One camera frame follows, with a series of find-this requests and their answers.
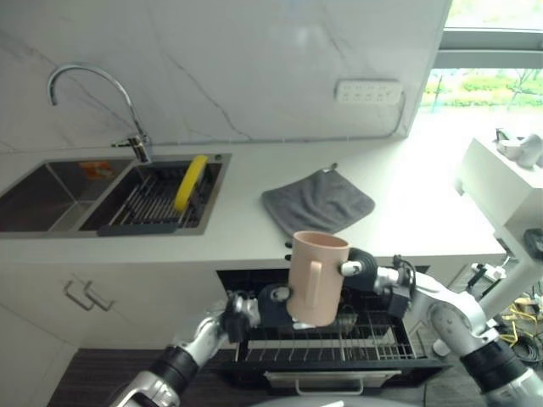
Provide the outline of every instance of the sink basin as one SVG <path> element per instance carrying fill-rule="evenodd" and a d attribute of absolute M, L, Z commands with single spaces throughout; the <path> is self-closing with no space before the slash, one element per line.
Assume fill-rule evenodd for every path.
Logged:
<path fill-rule="evenodd" d="M 173 201 L 192 159 L 46 161 L 0 197 L 0 238 L 202 234 L 230 155 L 208 156 L 180 213 Z"/>
<path fill-rule="evenodd" d="M 0 197 L 0 232 L 72 231 L 131 159 L 47 161 Z"/>

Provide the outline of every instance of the mug handle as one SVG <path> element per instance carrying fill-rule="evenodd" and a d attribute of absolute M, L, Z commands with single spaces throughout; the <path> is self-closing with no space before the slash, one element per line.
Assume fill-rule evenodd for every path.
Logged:
<path fill-rule="evenodd" d="M 309 279 L 307 289 L 305 290 L 305 302 L 308 307 L 316 307 L 316 292 L 319 289 L 321 282 L 322 263 L 319 261 L 311 261 L 309 266 Z"/>

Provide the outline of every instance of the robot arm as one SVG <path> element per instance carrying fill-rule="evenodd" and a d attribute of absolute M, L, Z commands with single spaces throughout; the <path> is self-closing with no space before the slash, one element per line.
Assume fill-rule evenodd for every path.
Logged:
<path fill-rule="evenodd" d="M 374 267 L 374 261 L 368 260 L 370 254 L 357 249 L 351 253 L 341 273 L 353 276 L 361 290 L 374 291 L 388 299 L 389 309 L 396 316 L 403 316 L 406 311 L 403 294 L 409 290 L 410 312 L 460 357 L 488 405 L 543 405 L 543 381 L 499 339 L 497 330 L 487 324 L 483 308 L 471 294 L 452 292 L 433 277 L 417 273 L 408 262 L 400 260 L 400 267 L 394 269 Z"/>
<path fill-rule="evenodd" d="M 111 407 L 177 407 L 187 386 L 228 340 L 236 342 L 260 324 L 256 299 L 233 294 L 220 315 L 205 318 L 193 341 L 174 340 L 159 358 L 117 396 Z"/>
<path fill-rule="evenodd" d="M 543 405 L 543 382 L 499 340 L 472 295 L 452 292 L 431 276 L 417 273 L 400 257 L 395 258 L 394 268 L 377 267 L 375 259 L 359 249 L 351 249 L 349 259 L 339 270 L 348 277 L 345 284 L 381 296 L 391 315 L 401 318 L 410 308 L 460 357 L 488 405 Z M 293 323 L 285 307 L 288 296 L 285 286 L 268 286 L 258 299 L 234 293 L 220 315 L 200 323 L 192 342 L 174 340 L 111 406 L 179 406 L 188 384 L 223 343 L 242 341 L 254 326 Z"/>

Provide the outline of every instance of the pink mug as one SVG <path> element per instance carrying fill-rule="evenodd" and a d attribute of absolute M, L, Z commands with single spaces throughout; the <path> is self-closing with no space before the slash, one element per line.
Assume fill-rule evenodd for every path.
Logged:
<path fill-rule="evenodd" d="M 287 301 L 290 316 L 305 324 L 326 326 L 338 313 L 344 277 L 339 267 L 349 257 L 349 244 L 321 231 L 297 231 L 288 285 L 293 289 Z"/>

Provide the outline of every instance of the white countertop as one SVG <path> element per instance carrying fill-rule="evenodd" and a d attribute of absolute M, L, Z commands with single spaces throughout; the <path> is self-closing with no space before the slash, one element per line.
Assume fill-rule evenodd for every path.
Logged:
<path fill-rule="evenodd" d="M 353 246 L 378 258 L 502 254 L 488 221 L 452 186 L 462 149 L 447 148 L 434 134 L 363 142 L 157 147 L 157 155 L 232 154 L 204 235 L 4 239 L 0 259 L 73 264 L 268 260 L 275 264 L 287 253 L 287 237 L 265 211 L 260 194 L 334 162 L 340 174 L 376 203 L 368 217 L 338 233 Z M 131 157 L 132 151 L 94 148 L 1 154 L 0 189 L 44 159 L 100 156 Z"/>

